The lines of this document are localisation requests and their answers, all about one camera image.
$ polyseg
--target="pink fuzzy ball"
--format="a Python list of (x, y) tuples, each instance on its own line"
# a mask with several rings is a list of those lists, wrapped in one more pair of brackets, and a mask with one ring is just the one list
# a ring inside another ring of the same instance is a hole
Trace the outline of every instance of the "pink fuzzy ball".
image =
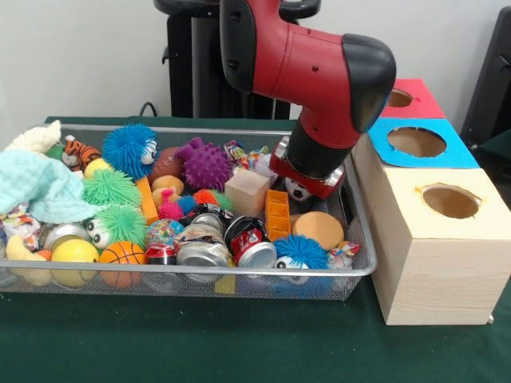
[(160, 205), (160, 219), (178, 220), (184, 217), (183, 209), (177, 202), (163, 202)]

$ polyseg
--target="purple spiky ball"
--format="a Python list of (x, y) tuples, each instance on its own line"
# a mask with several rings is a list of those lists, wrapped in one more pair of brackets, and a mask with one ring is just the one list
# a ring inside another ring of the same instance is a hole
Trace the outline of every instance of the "purple spiky ball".
[(196, 138), (181, 148), (176, 156), (184, 159), (184, 177), (193, 188), (223, 191), (231, 177), (231, 165), (220, 146), (204, 145), (201, 139)]

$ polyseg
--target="green fuzzy ball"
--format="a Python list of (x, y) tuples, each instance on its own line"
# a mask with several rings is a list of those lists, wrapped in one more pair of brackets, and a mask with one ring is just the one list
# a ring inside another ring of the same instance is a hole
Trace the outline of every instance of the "green fuzzy ball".
[(110, 233), (110, 243), (129, 241), (144, 247), (147, 224), (136, 208), (112, 205), (99, 211), (95, 218)]
[(141, 194), (137, 186), (131, 178), (118, 170), (96, 170), (93, 178), (83, 179), (83, 184), (83, 200), (92, 205), (141, 204)]
[(213, 192), (213, 195), (216, 198), (216, 202), (218, 202), (219, 206), (222, 207), (224, 210), (232, 210), (232, 203), (229, 198), (223, 193), (220, 193), (217, 190), (211, 190)]

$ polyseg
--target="wire mesh basket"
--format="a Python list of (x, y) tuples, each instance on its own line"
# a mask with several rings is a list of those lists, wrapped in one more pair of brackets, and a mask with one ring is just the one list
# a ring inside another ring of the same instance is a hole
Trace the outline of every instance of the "wire mesh basket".
[[(80, 141), (101, 148), (105, 135), (113, 129), (95, 125), (63, 125), (62, 136), (71, 134)], [(263, 145), (274, 148), (283, 135), (290, 134), (199, 128), (153, 130), (162, 148), (181, 146), (200, 136), (204, 142), (219, 145), (238, 140), (248, 151)], [(352, 270), (35, 263), (4, 259), (0, 260), (0, 292), (345, 300), (360, 278), (373, 272), (377, 261), (350, 157), (347, 157), (344, 167), (346, 178), (342, 187), (328, 199), (318, 202), (313, 210), (325, 211), (336, 217), (343, 225), (345, 239), (361, 245)]]

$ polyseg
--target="teal cloth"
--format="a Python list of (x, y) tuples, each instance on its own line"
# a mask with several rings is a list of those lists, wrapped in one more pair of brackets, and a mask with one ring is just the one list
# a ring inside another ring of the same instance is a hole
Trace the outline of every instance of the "teal cloth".
[(101, 209), (81, 199), (83, 189), (61, 161), (23, 150), (0, 152), (0, 214), (28, 202), (40, 222), (79, 222)]

